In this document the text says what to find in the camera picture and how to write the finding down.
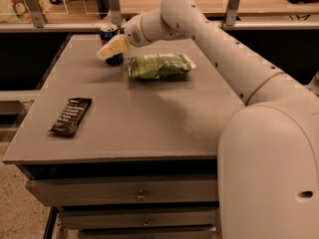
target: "speckled floor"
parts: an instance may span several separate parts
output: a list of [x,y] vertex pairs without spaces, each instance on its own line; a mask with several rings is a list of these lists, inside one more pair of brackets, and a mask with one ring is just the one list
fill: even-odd
[[[9,142],[0,142],[0,160]],[[44,207],[25,188],[27,178],[14,165],[0,161],[0,238],[42,239],[50,208]],[[77,231],[65,228],[57,219],[53,239],[76,239]]]

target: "drawer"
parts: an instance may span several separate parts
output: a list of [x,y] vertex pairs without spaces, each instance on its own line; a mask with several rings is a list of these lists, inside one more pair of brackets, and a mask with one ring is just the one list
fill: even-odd
[[175,228],[119,231],[82,231],[80,239],[217,239],[215,228]]
[[27,189],[45,206],[217,201],[209,175],[30,180]]
[[219,223],[218,207],[213,206],[70,211],[59,213],[59,217],[64,225],[75,230],[216,226]]

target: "green chip bag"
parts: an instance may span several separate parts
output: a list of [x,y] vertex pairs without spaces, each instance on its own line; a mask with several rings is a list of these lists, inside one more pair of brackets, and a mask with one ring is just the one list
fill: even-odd
[[194,68],[194,62],[185,54],[154,54],[128,58],[131,79],[165,78],[187,73]]

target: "gray tabletop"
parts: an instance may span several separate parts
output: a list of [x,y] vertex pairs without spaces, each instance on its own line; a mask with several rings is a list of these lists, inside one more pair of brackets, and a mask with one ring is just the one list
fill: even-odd
[[[191,40],[131,47],[125,57],[185,53],[196,69],[177,79],[130,80],[127,64],[96,58],[98,35],[75,35],[57,61],[3,161],[15,164],[212,158],[243,104]],[[91,98],[73,138],[48,130],[69,98]]]

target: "metal post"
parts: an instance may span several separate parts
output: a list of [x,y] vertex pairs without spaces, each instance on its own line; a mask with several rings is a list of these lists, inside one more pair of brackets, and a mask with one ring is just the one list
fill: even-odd
[[109,0],[111,9],[111,22],[118,27],[122,26],[122,14],[120,0]]
[[224,18],[224,24],[226,26],[233,26],[235,24],[239,3],[240,0],[228,0],[227,11]]
[[38,0],[25,0],[31,14],[33,25],[36,28],[43,28],[47,19],[42,14]]

